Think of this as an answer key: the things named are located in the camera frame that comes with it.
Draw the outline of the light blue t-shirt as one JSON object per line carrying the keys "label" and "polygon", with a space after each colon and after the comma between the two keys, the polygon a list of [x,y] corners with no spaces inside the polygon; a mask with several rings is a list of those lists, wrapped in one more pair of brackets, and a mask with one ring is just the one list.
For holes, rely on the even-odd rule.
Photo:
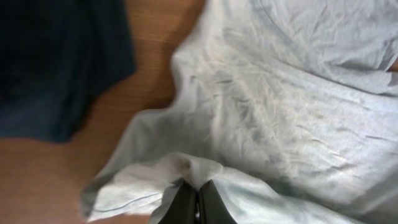
{"label": "light blue t-shirt", "polygon": [[207,1],[81,213],[157,223],[212,181],[238,223],[396,223],[396,60],[396,1]]}

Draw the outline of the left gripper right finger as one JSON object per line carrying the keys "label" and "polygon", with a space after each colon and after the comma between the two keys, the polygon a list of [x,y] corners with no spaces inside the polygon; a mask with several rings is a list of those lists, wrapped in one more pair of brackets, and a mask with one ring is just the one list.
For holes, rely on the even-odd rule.
{"label": "left gripper right finger", "polygon": [[236,224],[212,180],[201,187],[198,205],[200,224]]}

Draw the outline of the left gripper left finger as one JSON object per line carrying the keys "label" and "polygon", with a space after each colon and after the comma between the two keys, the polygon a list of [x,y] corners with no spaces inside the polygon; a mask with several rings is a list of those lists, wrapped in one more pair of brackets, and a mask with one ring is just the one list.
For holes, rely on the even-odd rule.
{"label": "left gripper left finger", "polygon": [[196,213],[196,190],[184,181],[159,224],[196,224]]}

